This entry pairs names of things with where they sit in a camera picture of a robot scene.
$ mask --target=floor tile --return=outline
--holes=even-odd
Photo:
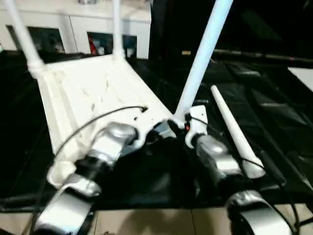
[[[0,228],[9,233],[20,235],[29,231],[30,213],[0,213]]]
[[[286,219],[293,225],[295,222],[294,214],[290,205],[278,205],[276,208],[286,217]],[[304,204],[297,204],[296,209],[299,214],[300,221],[311,218],[313,214]],[[313,234],[313,223],[302,226],[300,229],[301,235]]]
[[[96,235],[194,235],[190,210],[99,212]]]
[[[195,209],[192,215],[196,235],[231,235],[226,209]]]

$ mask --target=black cable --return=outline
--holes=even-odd
[[[141,109],[142,112],[145,112],[148,108],[147,107],[144,107],[144,106],[127,106],[127,107],[122,107],[122,108],[119,108],[119,109],[115,109],[113,111],[110,111],[110,112],[107,112],[107,113],[104,113],[104,114],[101,114],[99,116],[96,116],[95,118],[91,119],[90,121],[86,122],[84,125],[82,125],[81,127],[77,128],[69,137],[67,137],[67,139],[60,145],[60,147],[58,148],[58,150],[56,151],[55,153],[55,156],[54,158],[52,158],[51,162],[48,164],[47,166],[47,169],[45,171],[45,176],[47,175],[50,167],[53,165],[54,163],[54,159],[61,153],[61,151],[63,150],[63,148],[65,147],[65,145],[67,145],[67,143],[73,138],[75,137],[78,133],[80,133],[83,129],[85,129],[87,126],[91,125],[92,123],[94,123],[95,121],[103,118],[103,117],[106,117],[107,115],[110,115],[110,114],[113,114],[113,113],[116,113],[116,112],[119,112],[119,111],[122,111],[122,110],[126,110],[126,109],[134,109],[134,108],[139,108]],[[34,212],[33,212],[33,216],[31,218],[32,220],[32,224],[31,224],[31,229],[30,229],[30,234],[32,234],[32,232],[34,231],[34,228],[35,228],[35,222],[37,220],[37,216],[38,216],[38,211],[40,211],[40,201],[43,197],[43,194],[44,194],[44,190],[45,190],[45,186],[46,186],[46,179],[44,178],[42,184],[41,184],[41,187],[40,187],[40,190],[38,191],[38,197],[37,197],[37,200],[36,200],[36,203],[35,203],[35,209],[34,209]]]
[[[307,224],[311,224],[311,223],[313,223],[313,217],[301,221],[300,222],[300,227],[302,227],[304,225],[307,225]]]
[[[207,127],[209,127],[210,130],[213,130],[213,131],[215,132],[215,134],[217,134],[218,136],[222,136],[222,135],[223,135],[223,133],[221,133],[221,132],[219,132],[218,130],[216,130],[216,129],[215,129],[213,126],[211,126],[209,123],[206,123],[205,121],[202,121],[201,119],[196,118],[196,117],[190,116],[190,118],[191,118],[191,119],[194,119],[194,120],[196,120],[196,121],[199,121],[199,122],[201,122],[201,123],[203,123],[204,125],[206,125]]]
[[[198,118],[196,118],[196,117],[191,117],[191,116],[190,116],[190,118],[192,118],[192,119],[194,119],[194,120],[197,120],[197,121],[199,121],[199,122],[201,122],[201,123],[207,125],[207,127],[209,127],[211,130],[213,130],[213,131],[216,132],[217,134],[221,135],[215,128],[213,128],[212,126],[210,126],[208,123],[205,123],[204,121],[202,121],[202,120],[200,120],[200,119],[198,119]],[[291,197],[291,196],[289,195],[289,193],[286,191],[286,189],[284,188],[284,186],[280,183],[279,179],[278,179],[272,172],[266,171],[263,166],[261,166],[261,165],[255,163],[255,162],[253,162],[253,161],[250,161],[250,160],[248,160],[248,159],[245,159],[245,158],[243,158],[243,157],[241,157],[241,160],[246,161],[246,162],[249,162],[249,163],[251,163],[251,164],[254,164],[254,165],[260,167],[261,169],[263,169],[263,170],[267,173],[267,175],[269,175],[269,176],[272,178],[272,180],[274,180],[274,181],[276,182],[276,184],[278,185],[278,187],[280,188],[280,190],[284,193],[284,195],[286,196],[287,200],[289,201],[289,204],[290,204],[290,206],[291,206],[291,208],[292,208],[292,211],[293,211],[293,214],[294,214],[294,218],[295,218],[295,224],[294,224],[295,231],[293,231],[293,234],[294,234],[294,235],[299,235],[299,234],[300,234],[300,227],[301,227],[301,225],[300,225],[300,220],[299,220],[298,211],[297,211],[297,209],[296,209],[296,207],[295,207],[295,203],[294,203],[292,197]],[[277,213],[279,213],[279,214],[282,216],[282,218],[286,221],[286,223],[287,223],[287,224],[289,225],[289,227],[292,229],[291,224],[288,222],[288,220],[285,218],[285,216],[284,216],[275,206],[272,206],[272,207],[274,208],[274,210],[275,210]]]

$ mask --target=black tabletop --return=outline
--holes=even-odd
[[[43,54],[46,62],[84,55]],[[53,158],[45,113],[36,80],[23,56],[0,54],[2,153],[0,209],[26,212],[37,205],[45,169]],[[175,111],[190,63],[131,60],[133,69],[171,112]],[[256,155],[273,171],[295,202],[313,201],[313,94],[286,66],[212,61],[195,105],[204,104],[209,133],[237,155],[209,87],[216,84]],[[208,172],[180,139],[151,141],[119,160],[104,179],[99,210],[126,208],[204,208],[224,201]],[[288,202],[268,176],[254,181],[271,203]],[[47,185],[40,205],[55,192]]]

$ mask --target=white robot part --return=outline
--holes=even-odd
[[[236,119],[225,103],[219,89],[214,85],[211,87],[211,91],[240,156],[256,164],[259,164],[260,166],[263,166],[261,160],[254,154],[249,142],[246,140],[243,132],[236,122]],[[243,167],[247,176],[251,179],[259,178],[265,175],[265,171],[263,169],[247,161],[243,162]]]
[[[190,129],[185,137],[185,143],[189,148],[194,148],[191,141],[196,134],[207,135],[207,116],[204,105],[194,106],[190,109]]]

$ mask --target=black joint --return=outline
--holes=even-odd
[[[196,148],[197,146],[197,140],[201,137],[201,136],[204,136],[204,134],[195,134],[193,136],[193,138],[191,139],[191,144],[192,146],[194,146]]]
[[[192,119],[192,117],[191,117],[190,113],[185,114],[185,120],[186,121],[190,121],[191,119]]]

